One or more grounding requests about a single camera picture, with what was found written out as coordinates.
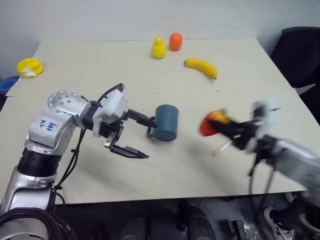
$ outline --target black cable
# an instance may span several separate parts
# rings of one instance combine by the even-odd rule
[[[117,84],[116,86],[110,88],[109,90],[107,90],[106,92],[104,92],[98,99],[98,102],[101,102],[102,99],[104,99],[109,93],[111,93],[113,90],[117,89],[119,86],[121,86],[123,88],[123,84],[122,83],[119,83]],[[59,183],[57,185],[54,186],[54,188],[56,190],[61,190],[62,187],[62,183],[67,179],[67,177],[70,176],[70,174],[72,173],[72,171],[75,169],[76,165],[77,165],[77,162],[78,162],[78,157],[79,157],[79,151],[80,151],[80,145],[81,145],[81,142],[84,138],[86,134],[86,129],[81,129],[80,131],[80,135],[79,135],[79,140],[78,140],[78,143],[76,145],[76,148],[75,149],[72,149],[71,151],[73,152],[73,155],[71,157],[71,160],[66,168],[66,170],[64,171],[64,174],[62,175]]]
[[[0,216],[0,226],[3,224],[16,220],[16,219],[38,219],[44,223],[48,232],[50,233],[50,240],[62,240],[60,228],[57,225],[55,219],[49,214],[48,211],[44,211],[39,208],[15,208],[5,212]]]
[[[65,209],[66,207],[66,200],[65,198],[60,194],[58,193],[57,191],[55,191],[55,194],[61,199],[62,201],[62,207],[61,207],[61,210],[59,212],[55,212],[55,214],[59,215],[63,212],[63,210]]]
[[[50,214],[54,218],[55,222],[63,230],[63,232],[66,234],[69,240],[78,239],[75,231],[62,218],[60,218],[52,212],[48,212],[48,214]]]
[[[261,158],[261,142],[258,140],[257,141],[257,147],[256,147],[256,155],[255,155],[255,162],[258,163],[260,158]],[[261,236],[262,239],[264,240],[268,240],[268,237],[266,236],[266,233],[264,232],[264,230],[262,229],[261,227],[261,223],[260,223],[260,220],[259,220],[259,217],[258,215],[256,214],[256,207],[255,207],[255,203],[254,203],[254,199],[253,199],[253,183],[254,183],[254,176],[255,176],[255,172],[256,172],[256,166],[257,164],[255,164],[253,167],[252,167],[252,170],[251,170],[251,175],[250,175],[250,181],[249,181],[249,189],[248,189],[248,192],[249,192],[249,204],[250,204],[250,208],[251,208],[251,211],[252,211],[252,214],[253,214],[253,221],[256,225],[256,228]]]
[[[260,211],[263,210],[264,208],[264,205],[266,203],[266,200],[268,198],[268,192],[270,190],[270,187],[271,187],[271,182],[272,182],[272,179],[274,178],[274,174],[275,174],[275,171],[276,171],[276,167],[273,167],[270,175],[269,175],[269,179],[268,179],[268,182],[266,184],[266,187],[265,187],[265,190],[264,190],[264,194],[263,194],[263,197],[262,197],[262,200],[260,201],[260,204],[255,212],[256,215],[259,214]]]

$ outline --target blue object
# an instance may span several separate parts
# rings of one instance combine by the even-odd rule
[[[146,135],[160,141],[173,141],[177,138],[179,110],[172,105],[161,105],[155,109],[153,117],[157,128],[149,127]]]
[[[0,94],[5,95],[18,81],[19,76],[11,76],[0,82]]]

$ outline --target blue mug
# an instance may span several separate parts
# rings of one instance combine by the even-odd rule
[[[155,109],[152,119],[157,128],[149,127],[146,135],[160,141],[173,141],[177,138],[179,110],[172,105],[160,105]]]

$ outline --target yellow banana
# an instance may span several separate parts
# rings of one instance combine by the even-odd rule
[[[218,70],[216,69],[216,67],[202,59],[188,58],[183,63],[188,68],[193,68],[204,72],[210,78],[216,79],[218,76]]]

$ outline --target wooden table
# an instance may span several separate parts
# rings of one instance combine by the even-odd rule
[[[0,194],[24,149],[28,126],[59,90],[71,90],[96,100],[105,90],[124,83],[128,107],[153,116],[155,108],[179,109],[178,137],[159,142],[145,137],[146,127],[129,120],[118,142],[148,155],[129,159],[104,148],[104,139],[88,131],[78,164],[64,182],[68,203],[92,203],[162,198],[235,196],[248,193],[248,171],[254,156],[230,147],[219,157],[212,152],[226,141],[222,135],[202,137],[199,125],[210,111],[227,108],[238,121],[251,117],[252,102],[276,101],[277,121],[270,134],[288,138],[320,154],[320,128],[255,39],[185,40],[182,49],[165,58],[150,56],[152,41],[73,42],[41,44],[34,57],[44,64],[35,78],[21,78],[7,94],[0,114]],[[219,71],[215,81],[186,68],[187,58],[201,58]],[[64,172],[76,146],[77,130],[62,157]],[[270,167],[260,164],[254,193],[264,192]],[[271,193],[304,187],[276,173]]]

